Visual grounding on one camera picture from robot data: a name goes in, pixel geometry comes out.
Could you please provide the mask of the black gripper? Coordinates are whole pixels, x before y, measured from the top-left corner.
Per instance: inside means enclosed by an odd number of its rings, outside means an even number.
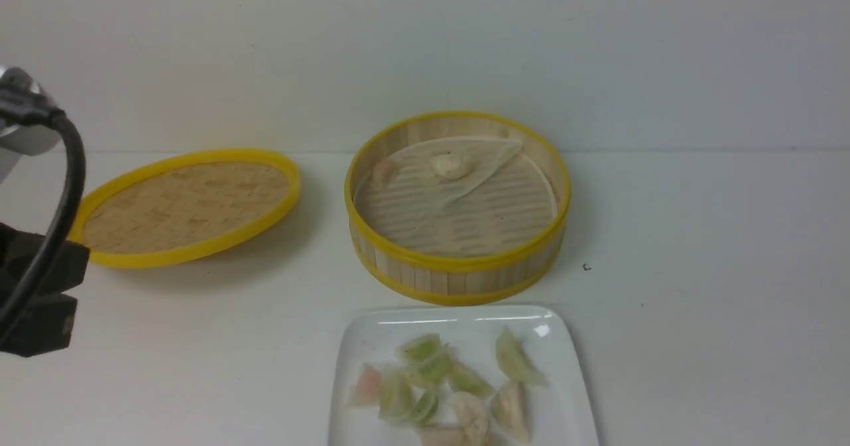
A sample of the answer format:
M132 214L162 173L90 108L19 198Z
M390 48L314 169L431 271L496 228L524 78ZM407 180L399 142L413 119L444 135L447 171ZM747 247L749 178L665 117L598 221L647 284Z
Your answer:
M40 234L15 230L6 224L1 226L2 302L12 293L41 243ZM67 295L67 291L82 284L88 260L87 247L70 241L63 244L39 292L2 342L3 353L30 358L70 346L77 300Z

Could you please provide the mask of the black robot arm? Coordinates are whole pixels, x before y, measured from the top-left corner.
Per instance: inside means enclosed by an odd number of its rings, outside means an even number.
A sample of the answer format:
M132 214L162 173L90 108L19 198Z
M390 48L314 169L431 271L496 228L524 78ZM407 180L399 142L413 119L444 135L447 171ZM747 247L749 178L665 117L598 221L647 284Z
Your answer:
M81 135L51 95L25 69L2 67L2 150L34 157L61 143L66 174L45 234L1 228L1 349L31 358L70 346L90 250L70 234L87 180Z

